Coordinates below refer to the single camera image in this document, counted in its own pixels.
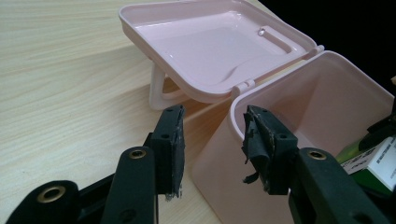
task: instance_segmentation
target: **pink plastic container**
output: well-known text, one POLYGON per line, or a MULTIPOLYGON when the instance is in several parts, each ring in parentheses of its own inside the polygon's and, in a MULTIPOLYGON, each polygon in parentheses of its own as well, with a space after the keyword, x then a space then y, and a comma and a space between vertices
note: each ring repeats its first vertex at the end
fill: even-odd
POLYGON ((292 223, 287 196, 268 196, 260 181, 242 183, 254 173, 241 149, 247 105, 272 111, 299 147, 334 156, 391 111, 393 96, 359 68, 244 0, 132 5, 120 10, 120 19, 124 33, 153 61, 152 108, 189 97, 234 99, 192 169, 223 223, 292 223), (179 91, 162 93, 166 76, 179 91))

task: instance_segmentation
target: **open lid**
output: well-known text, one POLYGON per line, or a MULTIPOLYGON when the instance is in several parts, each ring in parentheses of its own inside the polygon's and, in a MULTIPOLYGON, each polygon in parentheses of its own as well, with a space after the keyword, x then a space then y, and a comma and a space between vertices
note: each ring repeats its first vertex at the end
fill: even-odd
POLYGON ((244 0, 130 5, 124 33, 191 98, 215 103, 233 87, 300 61, 316 43, 244 0))

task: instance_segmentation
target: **lid hinge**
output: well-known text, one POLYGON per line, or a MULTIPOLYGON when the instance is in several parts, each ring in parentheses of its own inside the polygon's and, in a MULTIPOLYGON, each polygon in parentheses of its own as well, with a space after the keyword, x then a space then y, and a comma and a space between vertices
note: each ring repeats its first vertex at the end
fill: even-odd
POLYGON ((233 90, 231 92, 231 97, 234 100, 236 97, 240 96, 241 94, 247 91, 254 89, 255 87, 256 87, 256 82, 253 79, 248 79, 233 87, 233 90))
POLYGON ((315 55, 318 55, 319 53, 321 53, 324 50, 324 46, 323 45, 319 45, 316 46, 315 48, 309 50, 305 56, 303 57, 303 60, 308 60, 312 57, 314 57, 315 55))

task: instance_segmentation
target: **wooden table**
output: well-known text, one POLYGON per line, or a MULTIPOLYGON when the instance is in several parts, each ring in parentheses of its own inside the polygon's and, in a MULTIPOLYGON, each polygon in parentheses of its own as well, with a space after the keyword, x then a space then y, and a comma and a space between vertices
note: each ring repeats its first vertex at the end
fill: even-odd
MULTIPOLYGON (((151 61, 118 15, 146 2, 0 2, 0 223, 44 183, 66 179, 83 189, 114 173, 121 152, 154 130, 162 111, 149 107, 151 61)), ((183 197, 160 196, 160 223, 219 223, 191 166, 230 101, 184 106, 183 197)))

